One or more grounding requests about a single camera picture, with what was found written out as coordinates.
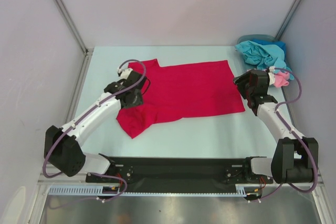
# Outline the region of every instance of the gray wall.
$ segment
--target gray wall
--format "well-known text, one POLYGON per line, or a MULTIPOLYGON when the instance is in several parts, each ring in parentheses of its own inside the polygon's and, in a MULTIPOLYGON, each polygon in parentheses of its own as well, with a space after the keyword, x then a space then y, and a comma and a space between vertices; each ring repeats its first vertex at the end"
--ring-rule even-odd
POLYGON ((234 45, 275 35, 293 0, 64 0, 88 47, 234 45))
POLYGON ((25 187, 22 220, 45 130, 64 122, 83 55, 53 0, 1 0, 0 27, 0 219, 25 187))
MULTIPOLYGON (((336 209, 336 1, 303 0, 286 31, 288 59, 302 98, 292 105, 298 128, 319 141, 319 166, 336 209)), ((297 95, 291 83, 286 94, 297 95)))

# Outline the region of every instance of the red cloth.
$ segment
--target red cloth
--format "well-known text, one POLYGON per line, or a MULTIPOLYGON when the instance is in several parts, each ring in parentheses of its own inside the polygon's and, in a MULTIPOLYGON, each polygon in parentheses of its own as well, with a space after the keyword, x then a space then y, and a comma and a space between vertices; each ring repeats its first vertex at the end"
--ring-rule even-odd
MULTIPOLYGON (((154 123, 245 111, 227 60, 168 67, 160 67, 157 59, 143 63, 151 81, 144 104, 120 110, 117 116, 131 138, 154 123)), ((129 67, 143 73, 139 63, 129 63, 129 67)))

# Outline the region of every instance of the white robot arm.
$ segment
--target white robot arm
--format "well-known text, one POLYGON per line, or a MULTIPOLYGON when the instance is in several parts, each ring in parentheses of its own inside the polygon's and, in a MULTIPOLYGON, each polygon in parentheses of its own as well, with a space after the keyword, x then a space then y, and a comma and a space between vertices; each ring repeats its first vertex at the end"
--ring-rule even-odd
MULTIPOLYGON (((318 143, 314 138, 305 137, 281 115, 278 108, 286 102, 278 104, 267 94, 271 80, 269 71, 250 70, 234 79, 249 108, 264 122, 277 142, 273 158, 250 158, 251 172, 272 177, 279 184, 313 182, 314 188, 317 183, 318 143)), ((297 99, 301 96, 300 83, 299 87, 297 99)))
POLYGON ((108 157, 83 153, 81 147, 106 118, 116 117, 123 108, 143 104, 141 88, 146 81, 145 69, 144 74, 139 74, 131 68, 119 69, 118 75, 120 80, 109 84, 98 100, 81 115, 61 128, 51 126, 46 131, 43 166, 46 177, 57 176, 46 173, 48 161, 67 176, 77 173, 104 174, 108 170, 112 162, 108 157))

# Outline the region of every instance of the blue cloth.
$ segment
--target blue cloth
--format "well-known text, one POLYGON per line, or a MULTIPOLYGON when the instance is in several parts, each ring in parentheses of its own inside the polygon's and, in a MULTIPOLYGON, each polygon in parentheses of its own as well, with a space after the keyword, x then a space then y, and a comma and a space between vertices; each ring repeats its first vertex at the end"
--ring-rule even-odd
POLYGON ((243 54, 246 63, 256 65, 259 70, 272 66, 290 70, 285 63, 285 52, 277 45, 261 45, 248 40, 237 44, 235 48, 243 54))
POLYGON ((285 57, 286 57, 286 43, 282 42, 282 41, 275 41, 275 42, 270 42, 270 41, 265 41, 265 40, 260 40, 260 39, 252 39, 251 41, 258 43, 260 45, 277 45, 278 47, 280 47, 284 53, 285 53, 285 57))

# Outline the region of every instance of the black metal base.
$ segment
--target black metal base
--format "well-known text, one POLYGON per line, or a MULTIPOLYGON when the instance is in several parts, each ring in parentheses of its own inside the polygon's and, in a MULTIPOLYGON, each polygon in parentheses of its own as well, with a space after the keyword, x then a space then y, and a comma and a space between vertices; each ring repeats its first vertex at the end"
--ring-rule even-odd
MULTIPOLYGON (((315 165, 318 166, 318 142, 313 137, 303 137, 302 140, 307 145, 315 165)), ((297 139, 289 139, 288 137, 279 139, 272 159, 271 171, 278 184, 309 183, 314 179, 312 163, 307 152, 297 139), (302 158, 294 158, 295 151, 302 158)))
MULTIPOLYGON (((106 175, 120 174, 130 193, 235 193, 236 184, 259 184, 272 179, 251 173, 250 158, 134 158, 111 157, 106 175)), ((87 175, 88 183, 117 183, 116 179, 87 175)))

